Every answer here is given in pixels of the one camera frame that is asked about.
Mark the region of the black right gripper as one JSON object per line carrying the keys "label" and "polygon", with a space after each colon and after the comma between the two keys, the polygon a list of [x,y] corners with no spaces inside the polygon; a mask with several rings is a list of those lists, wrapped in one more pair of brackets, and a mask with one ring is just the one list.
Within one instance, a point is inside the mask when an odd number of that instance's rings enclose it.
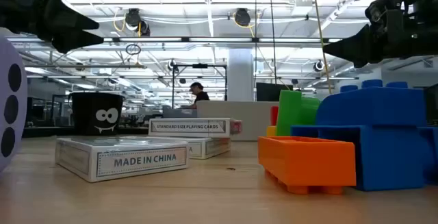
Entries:
{"label": "black right gripper", "polygon": [[371,58],[438,54],[438,0],[403,0],[401,10],[389,10],[386,17],[383,34],[370,33],[365,25],[354,36],[324,45],[323,52],[352,62],[355,68],[366,66]]}

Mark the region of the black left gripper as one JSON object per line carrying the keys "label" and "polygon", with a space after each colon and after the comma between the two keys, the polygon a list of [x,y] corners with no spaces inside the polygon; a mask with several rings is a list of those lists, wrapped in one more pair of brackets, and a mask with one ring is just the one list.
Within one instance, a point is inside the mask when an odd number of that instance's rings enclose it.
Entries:
{"label": "black left gripper", "polygon": [[104,38],[82,31],[99,24],[69,8],[62,0],[0,0],[0,27],[15,34],[32,34],[51,42],[60,53],[98,45]]}

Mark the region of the blue toy brick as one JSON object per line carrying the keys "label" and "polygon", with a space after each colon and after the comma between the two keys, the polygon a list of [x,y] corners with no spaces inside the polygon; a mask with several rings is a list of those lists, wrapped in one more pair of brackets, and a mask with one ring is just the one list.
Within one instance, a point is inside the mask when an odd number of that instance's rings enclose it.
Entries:
{"label": "blue toy brick", "polygon": [[438,185],[438,128],[388,125],[293,125],[292,136],[352,142],[356,189]]}
{"label": "blue toy brick", "polygon": [[356,90],[326,97],[319,105],[316,125],[400,125],[425,126],[424,92],[406,82],[379,79],[362,82]]}

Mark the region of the green toy brick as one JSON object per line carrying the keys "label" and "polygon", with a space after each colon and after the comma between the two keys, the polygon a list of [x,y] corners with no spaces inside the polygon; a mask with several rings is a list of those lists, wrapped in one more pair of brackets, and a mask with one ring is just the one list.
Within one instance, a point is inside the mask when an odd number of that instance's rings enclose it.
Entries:
{"label": "green toy brick", "polygon": [[282,90],[276,122],[277,136],[290,136],[293,125],[314,125],[321,101],[301,92]]}

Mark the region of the long orange toy brick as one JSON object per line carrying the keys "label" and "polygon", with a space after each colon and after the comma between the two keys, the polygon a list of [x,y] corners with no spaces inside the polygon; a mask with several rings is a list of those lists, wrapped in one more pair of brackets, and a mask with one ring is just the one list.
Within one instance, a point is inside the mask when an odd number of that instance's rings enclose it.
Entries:
{"label": "long orange toy brick", "polygon": [[351,142],[300,136],[260,137],[258,161],[288,192],[341,194],[357,185]]}

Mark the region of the card deck made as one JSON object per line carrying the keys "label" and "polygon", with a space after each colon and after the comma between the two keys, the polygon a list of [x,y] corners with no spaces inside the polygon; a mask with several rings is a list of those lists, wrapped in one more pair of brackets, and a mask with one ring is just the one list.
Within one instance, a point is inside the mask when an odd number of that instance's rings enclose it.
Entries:
{"label": "card deck made", "polygon": [[189,144],[147,137],[58,138],[55,162],[87,182],[186,169]]}

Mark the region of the card deck standard size print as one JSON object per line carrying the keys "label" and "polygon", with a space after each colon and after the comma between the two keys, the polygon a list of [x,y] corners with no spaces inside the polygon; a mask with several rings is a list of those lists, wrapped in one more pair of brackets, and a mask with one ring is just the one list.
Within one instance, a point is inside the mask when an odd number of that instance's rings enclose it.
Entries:
{"label": "card deck standard size print", "polygon": [[230,118],[175,118],[149,121],[149,136],[230,138],[241,131],[241,120]]}

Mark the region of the white playing card deck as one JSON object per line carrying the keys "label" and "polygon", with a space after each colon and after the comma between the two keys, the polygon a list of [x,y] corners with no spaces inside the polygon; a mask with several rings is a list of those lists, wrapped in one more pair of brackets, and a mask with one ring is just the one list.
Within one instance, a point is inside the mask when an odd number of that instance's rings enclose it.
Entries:
{"label": "white playing card deck", "polygon": [[231,149],[230,138],[177,138],[162,137],[169,141],[186,141],[189,144],[189,157],[191,159],[206,160],[226,153]]}

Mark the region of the black bucket with cartoon face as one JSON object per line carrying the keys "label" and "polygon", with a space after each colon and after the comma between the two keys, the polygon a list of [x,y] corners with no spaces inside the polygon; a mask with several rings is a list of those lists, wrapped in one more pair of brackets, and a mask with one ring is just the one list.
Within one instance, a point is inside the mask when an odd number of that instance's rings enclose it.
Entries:
{"label": "black bucket with cartoon face", "polygon": [[105,92],[69,94],[73,123],[82,136],[109,136],[116,133],[124,97]]}

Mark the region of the black monitor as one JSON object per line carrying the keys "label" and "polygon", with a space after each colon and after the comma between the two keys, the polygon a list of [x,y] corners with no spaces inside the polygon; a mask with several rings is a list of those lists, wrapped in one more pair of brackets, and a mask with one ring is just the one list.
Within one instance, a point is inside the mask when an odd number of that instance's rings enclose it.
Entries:
{"label": "black monitor", "polygon": [[293,86],[257,82],[256,101],[279,101],[282,90],[293,90]]}

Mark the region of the white building pillar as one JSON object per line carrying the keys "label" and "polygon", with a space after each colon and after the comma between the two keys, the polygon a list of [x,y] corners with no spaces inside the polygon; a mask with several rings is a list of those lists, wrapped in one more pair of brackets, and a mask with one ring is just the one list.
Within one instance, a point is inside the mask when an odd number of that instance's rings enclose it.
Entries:
{"label": "white building pillar", "polygon": [[253,101],[253,71],[251,49],[229,49],[227,62],[229,101]]}

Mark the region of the light grey plastic bin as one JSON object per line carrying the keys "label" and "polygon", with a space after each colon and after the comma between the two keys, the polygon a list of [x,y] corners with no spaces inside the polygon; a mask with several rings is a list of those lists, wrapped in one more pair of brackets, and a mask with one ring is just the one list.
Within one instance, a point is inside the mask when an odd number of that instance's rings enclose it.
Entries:
{"label": "light grey plastic bin", "polygon": [[242,131],[232,136],[232,141],[257,141],[266,135],[270,126],[270,110],[279,102],[271,101],[200,101],[199,118],[230,118],[241,120]]}

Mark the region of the dark grey plastic bin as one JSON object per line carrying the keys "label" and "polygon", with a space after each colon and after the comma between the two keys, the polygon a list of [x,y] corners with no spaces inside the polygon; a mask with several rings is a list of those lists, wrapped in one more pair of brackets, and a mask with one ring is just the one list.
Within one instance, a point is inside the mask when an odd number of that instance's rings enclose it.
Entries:
{"label": "dark grey plastic bin", "polygon": [[164,119],[176,119],[176,118],[197,118],[197,109],[187,108],[172,108],[170,106],[163,106],[162,117]]}

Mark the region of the person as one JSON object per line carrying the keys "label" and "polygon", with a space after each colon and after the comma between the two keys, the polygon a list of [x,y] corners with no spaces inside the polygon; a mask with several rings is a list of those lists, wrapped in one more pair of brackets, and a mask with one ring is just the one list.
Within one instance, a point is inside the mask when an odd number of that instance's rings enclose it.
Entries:
{"label": "person", "polygon": [[196,109],[197,108],[196,104],[198,101],[210,100],[209,95],[207,94],[207,92],[204,91],[204,87],[201,83],[194,82],[193,84],[191,84],[190,90],[192,94],[196,97],[194,103],[190,106],[190,108]]}

